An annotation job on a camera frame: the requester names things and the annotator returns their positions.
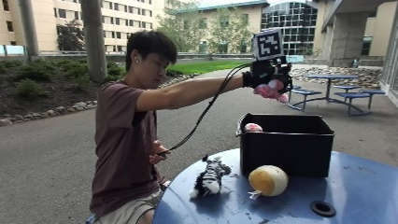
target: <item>man's right arm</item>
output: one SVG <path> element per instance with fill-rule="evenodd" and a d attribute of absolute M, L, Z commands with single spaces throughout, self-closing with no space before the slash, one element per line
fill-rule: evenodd
<path fill-rule="evenodd" d="M 136 112 L 178 109 L 212 97 L 224 77 L 198 78 L 182 81 L 156 90 L 143 91 L 136 101 Z M 242 87 L 242 75 L 234 76 L 222 92 Z"/>

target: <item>brown t-shirt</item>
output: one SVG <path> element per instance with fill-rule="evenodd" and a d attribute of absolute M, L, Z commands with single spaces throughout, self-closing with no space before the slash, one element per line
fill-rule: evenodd
<path fill-rule="evenodd" d="M 89 210 L 95 217 L 159 189 L 163 177 L 148 163 L 154 154 L 155 112 L 135 112 L 142 90 L 120 82 L 98 91 L 95 109 L 95 175 Z"/>

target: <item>young man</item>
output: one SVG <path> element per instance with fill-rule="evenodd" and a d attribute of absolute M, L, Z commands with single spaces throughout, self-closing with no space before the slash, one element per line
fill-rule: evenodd
<path fill-rule="evenodd" d="M 151 223 L 164 178 L 154 167 L 166 151 L 156 139 L 155 111 L 176 109 L 212 97 L 223 77 L 182 81 L 158 89 L 176 48 L 159 32 L 136 32 L 127 39 L 123 80 L 98 91 L 95 109 L 95 175 L 90 212 L 95 223 Z M 228 81 L 223 92 L 254 88 L 263 80 L 250 72 Z"/>

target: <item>sky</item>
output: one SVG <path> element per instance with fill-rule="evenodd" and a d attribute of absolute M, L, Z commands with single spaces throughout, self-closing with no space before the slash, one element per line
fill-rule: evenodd
<path fill-rule="evenodd" d="M 246 3 L 252 1 L 256 0 L 198 0 L 200 7 L 212 7 L 212 6 L 228 5 L 235 3 Z M 270 4 L 278 1 L 279 0 L 263 0 L 263 2 L 267 2 Z"/>

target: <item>black cable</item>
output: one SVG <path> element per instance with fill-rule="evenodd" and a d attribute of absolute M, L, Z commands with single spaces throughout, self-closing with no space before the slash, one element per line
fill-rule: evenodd
<path fill-rule="evenodd" d="M 206 108 L 203 109 L 200 115 L 198 116 L 198 121 L 196 121 L 195 127 L 192 128 L 192 130 L 190 131 L 190 133 L 184 136 L 184 138 L 183 138 L 183 139 L 182 139 L 182 140 L 180 140 L 172 147 L 170 147 L 167 151 L 174 150 L 175 148 L 178 148 L 179 146 L 182 146 L 183 143 L 187 141 L 187 139 L 190 138 L 190 136 L 191 136 L 192 133 L 195 132 L 196 127 L 199 126 L 200 120 L 202 120 L 204 114 L 207 113 L 207 111 L 208 111 L 208 109 L 210 109 L 210 107 L 211 107 L 214 101 L 216 100 L 218 96 L 220 95 L 220 93 L 222 93 L 222 91 L 223 91 L 223 89 L 224 89 L 224 87 L 226 87 L 228 81 L 231 80 L 232 76 L 235 75 L 235 73 L 236 73 L 240 69 L 243 69 L 243 68 L 246 68 L 246 67 L 248 67 L 248 66 L 250 66 L 250 63 L 242 64 L 242 65 L 234 67 L 234 68 L 231 69 L 231 71 L 227 73 L 227 75 L 226 75 L 226 77 L 224 77 L 224 79 L 223 79 L 223 81 L 222 81 L 222 83 L 220 83 L 218 92 L 215 93 L 215 95 L 214 95 L 214 97 L 212 97 L 212 100 L 208 102 L 208 105 L 206 106 Z M 158 155 L 159 155 L 159 156 L 163 156 L 163 154 L 164 154 L 167 151 L 158 153 Z"/>

